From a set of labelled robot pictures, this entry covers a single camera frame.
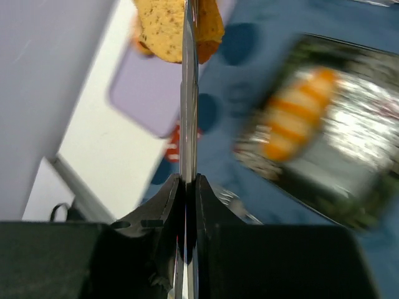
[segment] gray wall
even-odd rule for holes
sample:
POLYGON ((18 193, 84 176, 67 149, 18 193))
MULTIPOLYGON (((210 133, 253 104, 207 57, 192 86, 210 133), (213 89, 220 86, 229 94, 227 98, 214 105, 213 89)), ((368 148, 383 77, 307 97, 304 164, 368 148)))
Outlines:
POLYGON ((0 0, 0 220, 56 154, 114 2, 0 0))

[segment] toy croissant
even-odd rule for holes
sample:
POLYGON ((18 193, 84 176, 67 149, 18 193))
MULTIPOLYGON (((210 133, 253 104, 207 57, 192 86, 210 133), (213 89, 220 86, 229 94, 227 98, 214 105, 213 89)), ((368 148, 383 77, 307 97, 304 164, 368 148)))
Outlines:
POLYGON ((262 146, 268 159, 287 161, 310 141, 320 126, 336 82, 336 71, 321 67, 311 78, 296 82, 271 98, 266 120, 270 138, 262 146))

